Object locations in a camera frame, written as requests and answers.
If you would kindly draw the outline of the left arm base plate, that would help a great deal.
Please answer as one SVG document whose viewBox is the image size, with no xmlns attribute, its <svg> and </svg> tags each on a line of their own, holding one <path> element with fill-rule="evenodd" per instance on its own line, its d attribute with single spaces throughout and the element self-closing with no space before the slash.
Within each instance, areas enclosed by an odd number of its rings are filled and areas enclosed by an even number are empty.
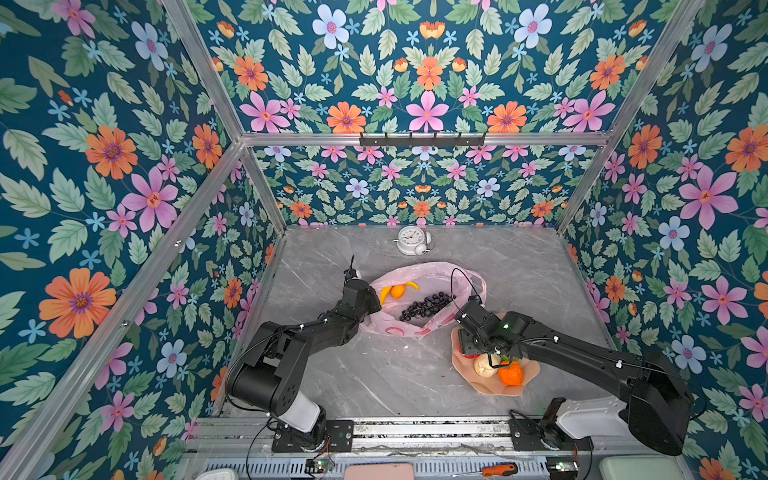
<svg viewBox="0 0 768 480">
<path fill-rule="evenodd" d="M 271 445 L 273 453 L 349 453 L 352 451 L 355 423 L 352 420 L 326 420 L 304 433 L 278 426 Z"/>
</svg>

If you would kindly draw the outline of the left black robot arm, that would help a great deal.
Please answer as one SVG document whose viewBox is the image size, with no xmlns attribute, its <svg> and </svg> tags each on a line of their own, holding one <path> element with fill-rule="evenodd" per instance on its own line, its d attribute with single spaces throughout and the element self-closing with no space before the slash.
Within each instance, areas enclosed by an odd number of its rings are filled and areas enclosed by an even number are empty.
<svg viewBox="0 0 768 480">
<path fill-rule="evenodd" d="M 317 431 L 323 409 L 300 390 L 310 357 L 346 345 L 363 321 L 380 310 L 375 289 L 350 278 L 341 299 L 316 320 L 297 325 L 262 323 L 229 369 L 225 393 L 302 434 Z"/>
</svg>

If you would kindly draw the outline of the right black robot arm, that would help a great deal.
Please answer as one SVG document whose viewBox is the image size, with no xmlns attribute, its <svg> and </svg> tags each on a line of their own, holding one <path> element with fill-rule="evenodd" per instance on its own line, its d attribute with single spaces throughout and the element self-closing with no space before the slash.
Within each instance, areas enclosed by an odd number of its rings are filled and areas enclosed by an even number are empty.
<svg viewBox="0 0 768 480">
<path fill-rule="evenodd" d="M 463 354 L 526 358 L 582 378 L 624 404 L 618 419 L 637 441 L 661 454 L 682 454 L 694 398 L 666 356 L 610 350 L 514 311 L 498 317 L 477 296 L 459 308 L 456 321 Z"/>
</svg>

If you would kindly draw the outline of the fake red apple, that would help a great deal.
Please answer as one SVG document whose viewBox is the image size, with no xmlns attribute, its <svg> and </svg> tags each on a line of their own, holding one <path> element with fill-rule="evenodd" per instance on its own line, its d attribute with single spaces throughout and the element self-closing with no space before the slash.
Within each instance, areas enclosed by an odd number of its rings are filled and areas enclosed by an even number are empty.
<svg viewBox="0 0 768 480">
<path fill-rule="evenodd" d="M 453 348 L 453 355 L 458 358 L 464 358 L 465 355 L 462 350 L 462 345 L 460 341 L 460 337 L 457 335 L 454 335 L 452 337 L 452 348 Z"/>
</svg>

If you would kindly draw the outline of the pink plastic bag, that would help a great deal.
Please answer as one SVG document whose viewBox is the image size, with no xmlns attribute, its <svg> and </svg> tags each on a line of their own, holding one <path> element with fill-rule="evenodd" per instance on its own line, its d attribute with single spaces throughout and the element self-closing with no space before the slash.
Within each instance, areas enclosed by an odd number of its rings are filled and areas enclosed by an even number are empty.
<svg viewBox="0 0 768 480">
<path fill-rule="evenodd" d="M 423 337 L 452 324 L 468 301 L 487 298 L 481 275 L 449 262 L 397 268 L 372 282 L 381 309 L 361 329 L 390 337 Z"/>
</svg>

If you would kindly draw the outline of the pink flower-shaped bowl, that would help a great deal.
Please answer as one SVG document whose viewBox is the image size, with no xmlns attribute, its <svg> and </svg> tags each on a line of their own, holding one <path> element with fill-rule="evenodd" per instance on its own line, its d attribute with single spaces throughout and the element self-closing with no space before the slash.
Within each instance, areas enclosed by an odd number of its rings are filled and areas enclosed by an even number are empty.
<svg viewBox="0 0 768 480">
<path fill-rule="evenodd" d="M 459 327 L 454 328 L 451 331 L 451 344 L 452 337 L 454 335 L 459 336 L 461 329 Z M 470 386 L 472 386 L 478 393 L 490 396 L 507 396 L 518 397 L 521 396 L 529 383 L 536 378 L 540 373 L 540 366 L 538 362 L 528 359 L 521 359 L 518 362 L 524 371 L 525 380 L 522 386 L 506 386 L 504 385 L 496 375 L 492 378 L 482 378 L 475 374 L 473 369 L 473 361 L 475 358 L 470 359 L 468 357 L 458 358 L 453 355 L 452 348 L 452 365 L 454 369 L 466 380 Z"/>
</svg>

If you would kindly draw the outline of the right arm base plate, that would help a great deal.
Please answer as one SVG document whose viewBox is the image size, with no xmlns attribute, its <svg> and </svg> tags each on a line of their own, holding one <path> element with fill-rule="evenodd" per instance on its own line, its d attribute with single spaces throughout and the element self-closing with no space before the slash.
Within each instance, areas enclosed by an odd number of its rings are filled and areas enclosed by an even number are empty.
<svg viewBox="0 0 768 480">
<path fill-rule="evenodd" d="M 509 411 L 508 425 L 513 447 L 516 451 L 592 451 L 594 444 L 590 437 L 575 439 L 562 430 L 554 414 L 541 417 L 529 416 L 518 410 Z"/>
</svg>

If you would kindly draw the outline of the fake persimmon orange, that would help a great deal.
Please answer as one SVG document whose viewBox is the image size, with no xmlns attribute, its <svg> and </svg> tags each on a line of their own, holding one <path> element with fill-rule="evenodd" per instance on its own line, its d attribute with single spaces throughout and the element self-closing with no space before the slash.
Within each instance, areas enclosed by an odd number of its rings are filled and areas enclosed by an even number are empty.
<svg viewBox="0 0 768 480">
<path fill-rule="evenodd" d="M 522 386 L 525 380 L 524 371 L 520 363 L 510 361 L 497 370 L 499 380 L 506 386 Z"/>
</svg>

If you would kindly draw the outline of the fake beige pear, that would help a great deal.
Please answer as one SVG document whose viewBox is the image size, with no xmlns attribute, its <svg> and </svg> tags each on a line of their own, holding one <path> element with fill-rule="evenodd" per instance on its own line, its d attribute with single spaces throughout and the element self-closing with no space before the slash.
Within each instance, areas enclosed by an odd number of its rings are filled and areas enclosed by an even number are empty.
<svg viewBox="0 0 768 480">
<path fill-rule="evenodd" d="M 492 362 L 499 360 L 499 356 L 495 354 L 482 354 L 478 355 L 473 361 L 473 369 L 477 376 L 482 378 L 492 378 L 496 375 L 496 369 L 492 366 Z"/>
</svg>

